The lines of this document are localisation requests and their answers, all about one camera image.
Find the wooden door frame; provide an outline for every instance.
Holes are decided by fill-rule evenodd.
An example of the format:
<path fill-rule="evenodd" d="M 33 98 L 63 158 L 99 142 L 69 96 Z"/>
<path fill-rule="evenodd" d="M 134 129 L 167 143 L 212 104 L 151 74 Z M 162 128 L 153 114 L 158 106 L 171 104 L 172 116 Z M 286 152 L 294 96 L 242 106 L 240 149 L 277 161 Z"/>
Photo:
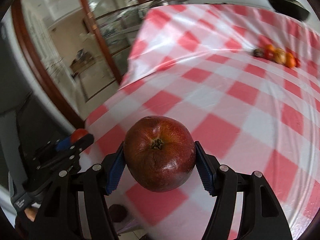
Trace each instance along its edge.
<path fill-rule="evenodd" d="M 97 41 L 101 47 L 101 50 L 106 57 L 106 60 L 114 72 L 115 78 L 118 83 L 121 82 L 121 75 L 119 73 L 118 68 L 116 67 L 111 54 L 109 53 L 108 46 L 106 45 L 100 31 L 97 26 L 94 26 L 95 21 L 93 15 L 91 16 L 91 11 L 86 3 L 86 6 L 83 6 L 84 11 L 86 12 L 86 18 L 90 25 L 94 27 L 94 30 L 90 30 L 95 34 Z M 49 99 L 53 102 L 53 104 L 57 107 L 57 109 L 62 113 L 62 115 L 76 128 L 84 128 L 84 120 L 74 111 L 74 109 L 70 106 L 70 104 L 63 97 L 57 86 L 53 83 L 51 77 L 45 70 L 44 65 L 41 62 L 41 59 L 38 55 L 38 52 L 33 45 L 31 37 L 28 33 L 26 22 L 24 20 L 22 4 L 21 0 L 14 0 L 11 5 L 11 13 L 12 13 L 12 21 L 14 31 L 16 33 L 16 37 L 18 43 L 20 45 L 21 51 L 28 63 L 30 70 L 33 72 L 36 80 L 47 94 Z"/>

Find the checkered tablecloth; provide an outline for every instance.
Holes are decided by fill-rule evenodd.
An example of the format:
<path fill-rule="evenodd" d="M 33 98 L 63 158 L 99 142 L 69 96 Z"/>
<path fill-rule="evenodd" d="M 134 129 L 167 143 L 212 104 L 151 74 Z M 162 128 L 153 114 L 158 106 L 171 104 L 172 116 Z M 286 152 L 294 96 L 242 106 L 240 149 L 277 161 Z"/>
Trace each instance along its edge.
<path fill-rule="evenodd" d="M 272 43 L 301 68 L 251 56 Z M 262 171 L 293 239 L 320 207 L 320 37 L 292 18 L 235 5 L 178 5 L 149 11 L 129 57 L 122 88 L 87 119 L 95 143 L 82 165 L 117 150 L 140 118 L 183 123 L 208 154 L 236 172 Z M 155 239 L 201 239 L 215 198 L 193 171 L 180 188 L 153 193 L 126 168 L 118 189 Z M 236 238 L 238 194 L 230 239 Z"/>

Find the silver rivet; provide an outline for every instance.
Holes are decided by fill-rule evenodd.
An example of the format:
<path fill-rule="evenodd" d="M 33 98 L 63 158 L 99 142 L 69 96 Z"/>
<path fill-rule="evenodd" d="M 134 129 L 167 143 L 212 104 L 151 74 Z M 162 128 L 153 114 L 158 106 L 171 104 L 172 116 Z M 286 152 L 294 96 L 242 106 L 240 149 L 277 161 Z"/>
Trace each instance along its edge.
<path fill-rule="evenodd" d="M 93 165 L 93 166 L 92 166 L 92 169 L 93 169 L 94 171 L 99 171 L 99 170 L 101 170 L 101 165 L 100 165 L 100 164 Z"/>
<path fill-rule="evenodd" d="M 261 171 L 255 171 L 253 174 L 256 175 L 258 178 L 262 177 Z"/>
<path fill-rule="evenodd" d="M 222 170 L 222 171 L 228 171 L 228 170 L 229 170 L 229 167 L 226 166 L 226 165 L 221 165 L 221 166 L 220 166 L 220 170 Z"/>
<path fill-rule="evenodd" d="M 66 171 L 60 171 L 59 172 L 59 176 L 60 177 L 64 177 L 64 176 L 66 176 L 68 173 L 66 172 Z"/>

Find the black pan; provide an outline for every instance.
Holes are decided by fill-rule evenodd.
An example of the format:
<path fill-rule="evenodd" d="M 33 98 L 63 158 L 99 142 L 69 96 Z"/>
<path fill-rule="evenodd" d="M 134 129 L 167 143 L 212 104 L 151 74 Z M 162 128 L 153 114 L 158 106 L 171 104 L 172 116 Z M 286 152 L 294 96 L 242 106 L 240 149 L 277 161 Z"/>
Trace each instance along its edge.
<path fill-rule="evenodd" d="M 268 0 L 276 12 L 295 18 L 301 22 L 308 19 L 310 12 L 296 0 Z"/>

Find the apple skin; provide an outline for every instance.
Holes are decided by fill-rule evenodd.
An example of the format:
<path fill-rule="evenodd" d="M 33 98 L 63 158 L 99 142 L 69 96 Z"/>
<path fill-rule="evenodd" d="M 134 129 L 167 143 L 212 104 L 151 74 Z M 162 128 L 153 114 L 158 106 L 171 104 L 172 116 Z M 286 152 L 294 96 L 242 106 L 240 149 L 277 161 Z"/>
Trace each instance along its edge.
<path fill-rule="evenodd" d="M 141 186 L 166 192 L 190 177 L 196 162 L 195 144 L 182 123 L 168 117 L 147 116 L 127 132 L 124 158 Z"/>

